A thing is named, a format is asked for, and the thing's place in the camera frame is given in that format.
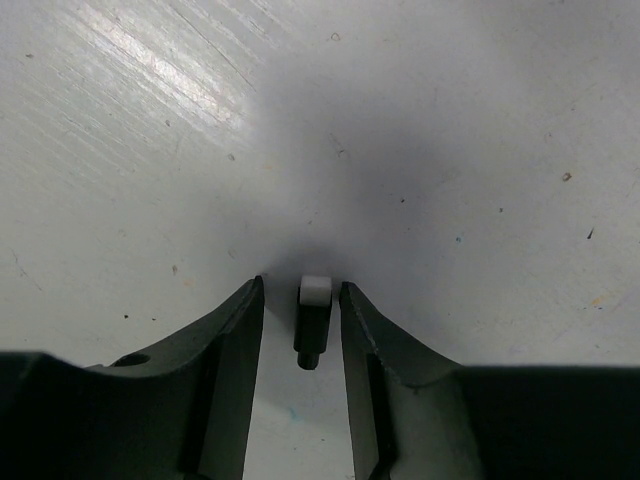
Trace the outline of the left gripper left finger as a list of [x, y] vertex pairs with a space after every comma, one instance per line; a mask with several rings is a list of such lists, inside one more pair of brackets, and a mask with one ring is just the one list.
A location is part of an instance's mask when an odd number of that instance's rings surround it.
[[108, 366], [1, 356], [5, 479], [239, 479], [263, 331], [264, 286]]

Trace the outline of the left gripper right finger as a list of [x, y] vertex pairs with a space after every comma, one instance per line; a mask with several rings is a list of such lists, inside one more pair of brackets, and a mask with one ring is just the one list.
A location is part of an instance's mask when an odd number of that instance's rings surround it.
[[359, 479], [635, 479], [639, 371], [464, 366], [339, 295]]

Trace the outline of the black pen cap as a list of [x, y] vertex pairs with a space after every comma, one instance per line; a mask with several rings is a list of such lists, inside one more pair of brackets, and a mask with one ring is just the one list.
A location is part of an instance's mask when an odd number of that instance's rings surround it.
[[294, 350], [303, 370], [315, 370], [326, 351], [331, 310], [332, 280], [325, 276], [305, 275], [297, 296]]

